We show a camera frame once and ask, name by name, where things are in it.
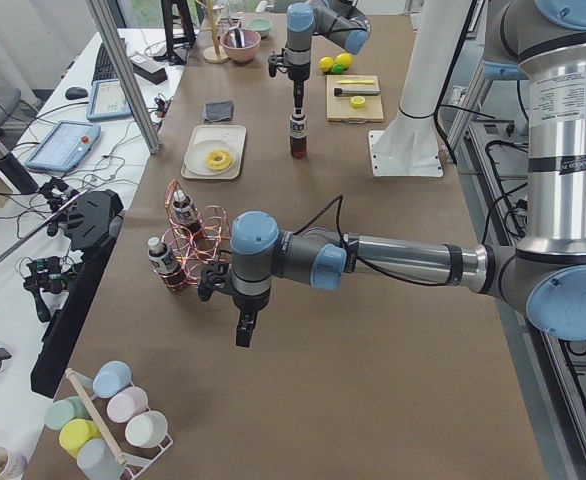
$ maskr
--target gray cloth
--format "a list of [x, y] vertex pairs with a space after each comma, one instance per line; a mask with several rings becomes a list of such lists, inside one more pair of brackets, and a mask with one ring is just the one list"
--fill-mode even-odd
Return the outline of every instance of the gray cloth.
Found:
[[224, 102], [212, 102], [204, 104], [202, 118], [207, 122], [223, 122], [233, 118], [233, 102], [226, 100]]

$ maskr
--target cutting board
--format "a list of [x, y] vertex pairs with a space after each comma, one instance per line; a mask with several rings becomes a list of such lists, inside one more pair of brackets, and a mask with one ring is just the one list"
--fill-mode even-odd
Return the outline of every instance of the cutting board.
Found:
[[[341, 84], [343, 80], [373, 80], [373, 84]], [[367, 96], [362, 108], [350, 105], [351, 97], [336, 97], [336, 87], [357, 90], [379, 90], [377, 75], [327, 75], [326, 76], [326, 118], [329, 122], [383, 122], [382, 96]]]

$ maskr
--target tablet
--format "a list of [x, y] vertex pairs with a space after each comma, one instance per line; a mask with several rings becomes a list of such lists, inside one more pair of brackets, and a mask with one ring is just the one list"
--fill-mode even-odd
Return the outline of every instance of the tablet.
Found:
[[31, 170], [70, 172], [89, 153], [100, 130], [93, 123], [58, 122], [24, 165]]
[[91, 122], [126, 118], [131, 116], [120, 81], [116, 79], [96, 80], [91, 87], [86, 119]]

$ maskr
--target green bowl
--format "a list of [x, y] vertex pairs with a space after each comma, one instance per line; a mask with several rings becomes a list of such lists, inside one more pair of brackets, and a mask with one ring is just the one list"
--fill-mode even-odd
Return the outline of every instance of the green bowl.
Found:
[[271, 33], [272, 26], [273, 22], [268, 18], [254, 18], [248, 23], [247, 28], [259, 33], [260, 37], [266, 38]]

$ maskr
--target dark bottle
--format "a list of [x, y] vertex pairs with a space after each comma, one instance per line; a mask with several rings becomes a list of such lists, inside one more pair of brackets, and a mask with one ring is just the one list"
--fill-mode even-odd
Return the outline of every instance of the dark bottle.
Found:
[[182, 190], [173, 193], [173, 211], [185, 237], [192, 237], [194, 240], [204, 238], [204, 230], [202, 230], [195, 204]]
[[28, 195], [38, 190], [38, 185], [31, 174], [24, 168], [0, 141], [0, 172], [17, 188], [18, 192]]
[[294, 113], [290, 118], [291, 156], [304, 158], [306, 156], [306, 115]]
[[151, 237], [148, 241], [149, 260], [166, 288], [175, 292], [186, 286], [186, 273], [177, 261], [173, 249], [158, 237]]

